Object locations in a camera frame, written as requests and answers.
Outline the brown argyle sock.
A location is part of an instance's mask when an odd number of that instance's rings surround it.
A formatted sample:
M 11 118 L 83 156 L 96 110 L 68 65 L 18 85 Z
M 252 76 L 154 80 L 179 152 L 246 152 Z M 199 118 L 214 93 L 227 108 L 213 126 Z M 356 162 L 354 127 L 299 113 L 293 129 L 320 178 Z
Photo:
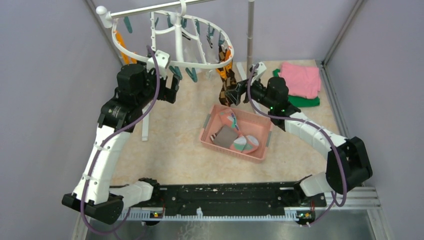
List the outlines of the brown argyle sock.
M 218 48 L 218 59 L 219 63 L 227 61 L 231 56 L 230 46 L 225 47 L 224 44 L 221 44 Z M 216 70 L 217 71 L 224 71 L 232 69 L 233 67 L 233 61 L 231 60 L 227 65 L 223 67 L 219 67 Z
M 217 68 L 216 72 L 219 74 L 222 81 L 222 87 L 218 96 L 219 102 L 224 106 L 230 107 L 232 102 L 225 93 L 227 90 L 234 89 L 237 85 L 235 72 L 233 71 L 233 62 L 231 61 L 228 65 Z

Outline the pink striped sock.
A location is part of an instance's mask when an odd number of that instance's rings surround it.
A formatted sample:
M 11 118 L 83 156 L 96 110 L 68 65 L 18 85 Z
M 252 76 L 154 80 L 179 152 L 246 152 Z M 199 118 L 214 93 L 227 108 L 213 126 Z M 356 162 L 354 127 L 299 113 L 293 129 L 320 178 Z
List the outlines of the pink striped sock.
M 242 154 L 250 154 L 259 148 L 259 141 L 253 135 L 246 135 L 242 132 L 238 118 L 231 108 L 221 111 L 220 120 L 225 130 L 230 130 L 230 134 L 237 134 L 237 137 L 231 141 L 228 149 Z

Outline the grey sock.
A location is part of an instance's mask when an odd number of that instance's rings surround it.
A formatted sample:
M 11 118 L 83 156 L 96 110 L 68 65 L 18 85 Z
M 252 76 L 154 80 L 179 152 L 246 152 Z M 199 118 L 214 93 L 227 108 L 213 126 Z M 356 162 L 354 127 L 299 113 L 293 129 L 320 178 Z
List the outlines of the grey sock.
M 239 134 L 230 126 L 224 125 L 216 133 L 210 135 L 212 143 L 216 146 L 236 150 L 234 141 L 239 137 Z

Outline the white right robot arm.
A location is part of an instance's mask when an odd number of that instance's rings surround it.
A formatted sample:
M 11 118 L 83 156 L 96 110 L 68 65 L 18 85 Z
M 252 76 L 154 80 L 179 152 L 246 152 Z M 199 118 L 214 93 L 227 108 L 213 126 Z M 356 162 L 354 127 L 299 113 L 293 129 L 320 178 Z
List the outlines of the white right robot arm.
M 251 86 L 243 80 L 224 94 L 235 105 L 245 94 L 244 103 L 253 100 L 268 108 L 266 116 L 275 126 L 299 137 L 327 160 L 325 172 L 307 176 L 296 184 L 293 200 L 297 205 L 307 206 L 321 193 L 344 195 L 373 176 L 364 141 L 338 135 L 310 120 L 289 101 L 284 78 L 271 77 L 267 85 L 255 80 Z

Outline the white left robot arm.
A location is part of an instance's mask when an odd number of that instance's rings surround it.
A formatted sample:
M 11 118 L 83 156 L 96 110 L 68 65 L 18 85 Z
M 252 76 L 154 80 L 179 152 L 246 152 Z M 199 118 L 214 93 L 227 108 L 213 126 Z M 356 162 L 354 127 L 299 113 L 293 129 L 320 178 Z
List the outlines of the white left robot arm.
M 153 100 L 175 103 L 182 76 L 174 73 L 171 86 L 168 78 L 158 76 L 155 68 L 131 63 L 116 75 L 113 97 L 100 110 L 93 148 L 77 186 L 62 198 L 62 204 L 73 210 L 112 225 L 121 214 L 144 202 L 154 207 L 160 202 L 158 182 L 141 178 L 121 187 L 111 187 L 116 163 L 135 125 L 146 116 L 143 109 Z

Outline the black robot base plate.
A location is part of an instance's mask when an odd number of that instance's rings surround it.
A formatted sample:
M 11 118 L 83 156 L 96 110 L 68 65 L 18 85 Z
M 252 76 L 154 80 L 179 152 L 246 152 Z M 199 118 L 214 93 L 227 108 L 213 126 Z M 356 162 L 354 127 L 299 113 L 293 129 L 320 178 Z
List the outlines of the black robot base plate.
M 171 184 L 153 188 L 150 200 L 138 208 L 160 208 L 165 216 L 207 217 L 283 216 L 289 207 L 326 207 L 324 194 L 306 197 L 293 181 L 257 183 Z

